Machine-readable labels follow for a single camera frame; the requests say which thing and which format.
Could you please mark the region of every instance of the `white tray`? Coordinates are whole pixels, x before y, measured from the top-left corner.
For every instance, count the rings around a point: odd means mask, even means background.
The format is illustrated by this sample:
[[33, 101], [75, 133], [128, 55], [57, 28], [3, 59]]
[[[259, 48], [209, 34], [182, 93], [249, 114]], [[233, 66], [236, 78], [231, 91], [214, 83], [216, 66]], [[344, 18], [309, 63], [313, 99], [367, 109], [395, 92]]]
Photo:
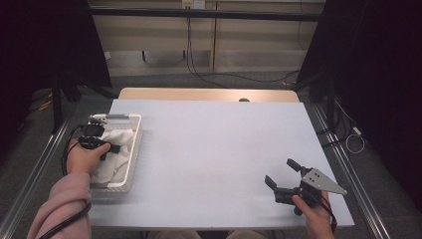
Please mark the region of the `white tray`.
[[142, 124], [141, 115], [106, 115], [98, 114], [93, 115], [91, 118], [95, 118], [101, 121], [105, 121], [104, 124], [105, 132], [113, 129], [132, 129], [135, 133], [134, 140], [131, 146], [131, 152], [129, 155], [129, 161], [124, 175], [124, 179], [121, 182], [109, 182], [109, 183], [92, 183], [91, 191], [96, 192], [129, 192], [131, 188], [131, 182], [133, 179], [134, 168], [136, 166], [137, 155], [139, 153], [140, 139], [142, 137]]

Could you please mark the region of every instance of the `electrical outlet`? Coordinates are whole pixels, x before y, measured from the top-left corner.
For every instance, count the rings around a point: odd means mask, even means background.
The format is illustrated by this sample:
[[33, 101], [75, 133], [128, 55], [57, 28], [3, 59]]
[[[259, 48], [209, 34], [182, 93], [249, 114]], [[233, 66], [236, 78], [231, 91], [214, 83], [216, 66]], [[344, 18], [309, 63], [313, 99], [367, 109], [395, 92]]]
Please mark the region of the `electrical outlet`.
[[205, 10], [205, 0], [194, 0], [193, 9]]
[[182, 9], [193, 9], [193, 0], [182, 0]]
[[106, 60], [111, 59], [111, 54], [109, 52], [105, 52], [105, 59]]

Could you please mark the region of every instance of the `wall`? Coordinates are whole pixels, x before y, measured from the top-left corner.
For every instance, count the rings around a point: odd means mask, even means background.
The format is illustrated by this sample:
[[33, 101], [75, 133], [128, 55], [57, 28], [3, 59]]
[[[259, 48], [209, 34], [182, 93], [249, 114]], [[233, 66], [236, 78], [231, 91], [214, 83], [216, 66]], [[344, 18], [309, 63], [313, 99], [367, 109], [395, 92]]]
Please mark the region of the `wall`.
[[[93, 6], [180, 9], [181, 1], [91, 0]], [[206, 1], [207, 10], [320, 13], [323, 1]], [[182, 51], [187, 49], [187, 21], [182, 18], [95, 16], [104, 51]], [[295, 52], [302, 65], [317, 23], [262, 20], [192, 19], [192, 48], [209, 51], [210, 68], [221, 56], [242, 53]]]

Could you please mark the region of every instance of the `metal frame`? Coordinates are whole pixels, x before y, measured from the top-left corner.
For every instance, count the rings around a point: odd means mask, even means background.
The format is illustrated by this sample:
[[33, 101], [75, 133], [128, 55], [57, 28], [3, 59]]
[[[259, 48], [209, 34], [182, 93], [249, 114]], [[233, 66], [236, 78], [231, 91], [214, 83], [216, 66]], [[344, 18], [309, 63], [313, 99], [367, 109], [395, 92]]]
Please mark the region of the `metal frame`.
[[[323, 111], [321, 105], [315, 105], [314, 111], [322, 128], [328, 128], [328, 125], [326, 123], [326, 114]], [[331, 133], [330, 131], [326, 134], [326, 138], [329, 142], [338, 141], [337, 135]], [[337, 157], [337, 160], [340, 163], [340, 166], [348, 182], [350, 183], [354, 197], [356, 198], [363, 215], [366, 217], [366, 221], [369, 227], [372, 229], [373, 235], [377, 239], [390, 239], [391, 236], [389, 235], [385, 227], [384, 221], [382, 220], [378, 210], [375, 208], [374, 204], [369, 198], [369, 195], [366, 193], [362, 183], [360, 182], [356, 172], [354, 171], [353, 166], [351, 165], [347, 157], [347, 153], [344, 151], [344, 148], [339, 143], [333, 144], [331, 148], [335, 156]]]
[[320, 22], [332, 21], [332, 17], [322, 14], [304, 13], [276, 13], [276, 12], [242, 12], [220, 10], [196, 9], [150, 9], [150, 8], [124, 8], [124, 7], [99, 7], [90, 8], [60, 8], [42, 7], [48, 14], [88, 14], [106, 16], [138, 16], [138, 17], [180, 17], [180, 18], [215, 18], [215, 19], [244, 19], [244, 20], [273, 20], [273, 21], [302, 21]]
[[19, 192], [18, 197], [13, 202], [9, 211], [5, 215], [3, 221], [0, 224], [0, 238], [10, 239], [15, 232], [19, 221], [21, 220], [26, 208], [28, 207], [35, 190], [38, 188], [38, 184], [44, 175], [47, 166], [56, 152], [56, 149], [62, 140], [66, 129], [69, 126], [70, 118], [74, 115], [77, 105], [72, 105], [71, 113], [66, 117], [62, 126], [58, 129], [56, 134], [52, 134], [49, 142], [47, 143], [44, 151], [37, 161], [34, 169], [29, 175], [27, 181]]

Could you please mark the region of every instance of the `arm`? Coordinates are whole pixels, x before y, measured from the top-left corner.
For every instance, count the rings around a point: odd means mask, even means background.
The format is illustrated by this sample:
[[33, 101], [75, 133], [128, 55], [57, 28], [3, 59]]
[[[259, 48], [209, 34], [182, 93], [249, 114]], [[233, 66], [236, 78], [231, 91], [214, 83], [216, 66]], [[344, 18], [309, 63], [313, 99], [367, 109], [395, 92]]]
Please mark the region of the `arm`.
[[[91, 173], [100, 156], [109, 150], [109, 144], [93, 150], [76, 145], [68, 156], [68, 175], [51, 189], [50, 196], [38, 211], [28, 238], [40, 238], [53, 227], [82, 211], [91, 202]], [[88, 214], [59, 231], [53, 238], [91, 238], [91, 224]]]
[[[326, 191], [322, 192], [322, 197], [326, 199], [326, 202], [325, 200], [322, 200], [321, 203], [329, 207], [329, 205], [327, 205], [329, 201], [328, 193]], [[298, 195], [293, 196], [293, 201], [307, 218], [307, 230], [310, 238], [334, 238], [334, 234], [332, 233], [330, 226], [330, 215], [325, 211], [325, 209], [323, 209], [319, 204], [315, 205], [313, 208], [308, 207], [308, 205]]]

